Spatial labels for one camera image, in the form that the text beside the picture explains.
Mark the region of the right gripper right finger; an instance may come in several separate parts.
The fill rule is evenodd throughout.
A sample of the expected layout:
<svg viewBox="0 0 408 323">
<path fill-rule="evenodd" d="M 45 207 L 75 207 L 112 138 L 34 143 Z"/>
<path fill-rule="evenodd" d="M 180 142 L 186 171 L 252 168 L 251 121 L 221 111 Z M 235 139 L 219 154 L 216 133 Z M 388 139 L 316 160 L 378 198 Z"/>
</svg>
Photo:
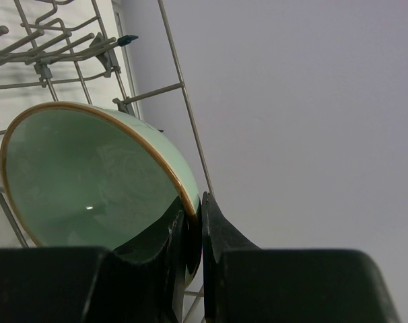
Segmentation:
<svg viewBox="0 0 408 323">
<path fill-rule="evenodd" d="M 201 206 L 207 322 L 398 322 L 377 264 L 352 249 L 262 249 Z"/>
</svg>

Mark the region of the mint green bowl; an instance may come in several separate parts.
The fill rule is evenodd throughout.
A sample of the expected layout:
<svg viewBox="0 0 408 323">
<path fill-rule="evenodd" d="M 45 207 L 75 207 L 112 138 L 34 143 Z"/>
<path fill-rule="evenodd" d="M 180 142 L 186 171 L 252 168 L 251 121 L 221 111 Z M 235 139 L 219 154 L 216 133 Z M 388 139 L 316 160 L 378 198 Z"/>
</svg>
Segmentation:
<svg viewBox="0 0 408 323">
<path fill-rule="evenodd" d="M 179 200 L 191 233 L 185 281 L 199 268 L 199 188 L 159 130 L 124 112 L 46 102 L 16 116 L 0 148 L 6 196 L 39 247 L 119 249 Z"/>
</svg>

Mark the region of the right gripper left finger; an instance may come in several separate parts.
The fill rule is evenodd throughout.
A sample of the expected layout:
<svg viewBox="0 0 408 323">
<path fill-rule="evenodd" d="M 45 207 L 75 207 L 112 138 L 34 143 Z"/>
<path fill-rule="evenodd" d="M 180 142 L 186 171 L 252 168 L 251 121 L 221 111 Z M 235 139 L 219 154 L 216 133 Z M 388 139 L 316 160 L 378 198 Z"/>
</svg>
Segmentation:
<svg viewBox="0 0 408 323">
<path fill-rule="evenodd" d="M 148 258 L 103 248 L 0 249 L 0 322 L 179 322 L 184 215 L 136 238 Z"/>
</svg>

